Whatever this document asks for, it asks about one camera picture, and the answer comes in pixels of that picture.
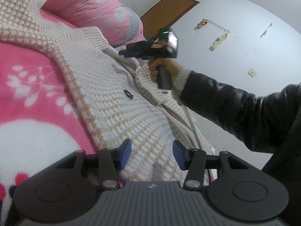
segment coat sleeve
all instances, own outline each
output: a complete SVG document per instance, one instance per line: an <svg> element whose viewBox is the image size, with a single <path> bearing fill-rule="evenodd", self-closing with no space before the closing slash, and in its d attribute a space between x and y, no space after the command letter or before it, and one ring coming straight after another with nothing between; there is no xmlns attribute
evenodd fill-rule
<svg viewBox="0 0 301 226"><path fill-rule="evenodd" d="M190 72L180 100L244 142L251 151L274 153L301 105L301 86L288 85L266 97Z"/></svg>

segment knit cuff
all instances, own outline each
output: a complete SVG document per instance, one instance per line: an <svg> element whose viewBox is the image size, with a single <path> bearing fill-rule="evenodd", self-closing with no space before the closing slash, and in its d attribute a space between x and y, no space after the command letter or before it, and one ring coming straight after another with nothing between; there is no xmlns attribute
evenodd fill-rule
<svg viewBox="0 0 301 226"><path fill-rule="evenodd" d="M190 73L191 73L190 69L182 68L173 83L173 97L177 101L180 101L180 95L185 87L185 84L187 82Z"/></svg>

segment coat button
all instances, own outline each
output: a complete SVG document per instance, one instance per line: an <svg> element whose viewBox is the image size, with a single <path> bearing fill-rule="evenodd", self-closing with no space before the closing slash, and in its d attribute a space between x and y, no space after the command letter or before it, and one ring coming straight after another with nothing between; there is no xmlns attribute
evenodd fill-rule
<svg viewBox="0 0 301 226"><path fill-rule="evenodd" d="M128 90L124 89L123 91L124 91L124 93L126 94L126 96L127 96L129 99L133 99L133 98L134 98L134 96L133 96Z"/></svg>

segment door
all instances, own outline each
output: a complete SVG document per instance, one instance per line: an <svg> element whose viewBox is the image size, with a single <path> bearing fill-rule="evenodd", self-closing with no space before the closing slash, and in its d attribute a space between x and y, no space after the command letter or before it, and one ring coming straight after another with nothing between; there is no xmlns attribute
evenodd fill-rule
<svg viewBox="0 0 301 226"><path fill-rule="evenodd" d="M160 28L169 28L198 3L195 0L161 0L141 17L144 37L155 40Z"/></svg>

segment wall outlet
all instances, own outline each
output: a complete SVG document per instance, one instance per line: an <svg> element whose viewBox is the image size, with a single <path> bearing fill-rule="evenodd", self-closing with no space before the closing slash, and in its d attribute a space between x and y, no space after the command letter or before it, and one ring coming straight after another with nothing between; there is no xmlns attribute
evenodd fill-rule
<svg viewBox="0 0 301 226"><path fill-rule="evenodd" d="M248 72L248 74L250 75L250 76L252 76L252 77L254 77L255 75L256 75L256 71L255 70L253 70L253 69L250 69L250 71Z"/></svg>

